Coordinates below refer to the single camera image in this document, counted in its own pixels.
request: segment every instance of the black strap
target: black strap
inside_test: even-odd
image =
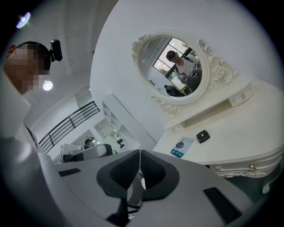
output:
[[[33,137],[33,135],[32,135],[31,130],[30,130],[26,125],[24,125],[24,126],[27,128],[28,132],[30,133],[30,135],[31,135],[31,137],[32,137],[32,140],[35,142],[36,148],[38,149],[37,144],[36,144],[36,141],[35,141],[35,139],[34,139],[34,137]]]

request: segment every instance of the blue card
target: blue card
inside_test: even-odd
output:
[[[182,137],[172,149],[171,154],[178,158],[181,158],[187,152],[193,141],[193,138]]]

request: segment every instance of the person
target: person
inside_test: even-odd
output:
[[[175,73],[178,79],[191,90],[196,90],[201,81],[201,64],[198,58],[188,55],[182,58],[177,52],[169,51],[166,58],[176,64]]]
[[[164,86],[166,92],[168,95],[170,96],[174,96],[174,97],[183,97],[184,94],[181,93],[175,86],[173,85],[165,85]]]
[[[14,137],[42,152],[36,136],[23,124],[30,105],[23,95],[39,83],[39,75],[48,74],[51,56],[36,42],[9,47],[0,73],[0,137]]]

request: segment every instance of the drawer knob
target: drawer knob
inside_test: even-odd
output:
[[[253,172],[253,171],[256,170],[256,168],[254,167],[254,165],[250,165],[249,167],[250,167],[250,169],[249,169],[250,172]]]

